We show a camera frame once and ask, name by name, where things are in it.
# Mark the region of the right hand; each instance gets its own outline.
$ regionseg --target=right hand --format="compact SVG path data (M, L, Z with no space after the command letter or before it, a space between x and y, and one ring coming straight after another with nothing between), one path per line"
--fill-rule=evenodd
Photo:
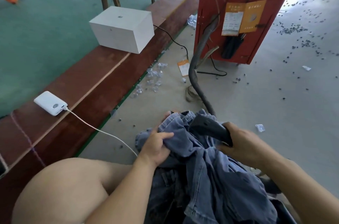
M226 122L223 126L231 134L233 147L220 145L218 149L236 161L249 167L263 170L265 164L270 162L272 157L280 156L255 133L241 129L231 122Z

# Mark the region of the gray floor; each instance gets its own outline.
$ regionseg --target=gray floor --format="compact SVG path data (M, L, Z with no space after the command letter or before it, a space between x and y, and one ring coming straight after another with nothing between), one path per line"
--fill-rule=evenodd
M290 6L297 1L307 2ZM260 133L263 140L297 162L336 196L339 196L338 8L339 0L287 0L251 65L236 67L218 62L217 67L227 71L227 76L219 79L211 75L199 76L199 83L212 102L218 120L232 121L254 132L257 132L256 124L263 124L266 128ZM281 35L281 26L289 29L292 23L308 30ZM190 55L194 32L187 27L177 38L177 42L187 46ZM306 40L317 47L302 47L302 41ZM184 50L172 44L160 59L168 63L168 67L164 70L159 92L148 89L137 98L128 98L102 130L132 147L136 134L155 126L165 111L198 110L199 103L185 101L184 89L188 84L181 82L177 67L177 62L184 57ZM303 65L311 70L304 70ZM207 61L201 70L213 71L213 67ZM242 79L234 84L232 81L236 77ZM145 80L141 83L145 89ZM80 157L125 164L133 162L135 156L125 146L122 149L119 146L120 142L98 134Z

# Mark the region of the charging cable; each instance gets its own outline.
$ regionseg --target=charging cable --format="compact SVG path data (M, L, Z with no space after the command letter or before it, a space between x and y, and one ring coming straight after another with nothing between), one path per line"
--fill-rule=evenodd
M138 157L137 153L136 153L132 148L130 148L128 145L126 145L126 143L125 143L123 140L121 140L120 138L117 138L117 137L114 136L114 135L108 134L108 133L106 133L106 132L101 131L100 129L97 129L97 128L91 126L90 124L88 124L88 123L86 123L85 121L83 121L80 117L78 117L78 115L76 115L74 112L72 112L71 110L69 110L67 107L64 108L64 110L70 112L71 114L73 114L74 116L76 116L79 120L81 120L83 123L85 123L86 125L90 126L90 127L93 128L93 129L95 129L96 131L99 131L99 132L101 132L101 133L104 133L104 134L106 134L106 135L109 135L109 136L112 136L112 137L116 138L117 140L119 140L120 142L122 142L125 146L127 146L127 147L135 154L136 157Z

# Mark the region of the green painted floor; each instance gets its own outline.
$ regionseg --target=green painted floor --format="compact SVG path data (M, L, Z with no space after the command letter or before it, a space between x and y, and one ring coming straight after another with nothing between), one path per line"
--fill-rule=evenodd
M145 9L150 0L120 0ZM0 0L0 117L34 98L98 42L88 24L101 0Z

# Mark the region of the white foam box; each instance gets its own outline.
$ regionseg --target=white foam box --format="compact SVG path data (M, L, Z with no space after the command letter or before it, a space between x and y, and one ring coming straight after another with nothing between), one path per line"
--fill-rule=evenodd
M131 53L141 53L154 36L148 11L111 6L90 25L100 45Z

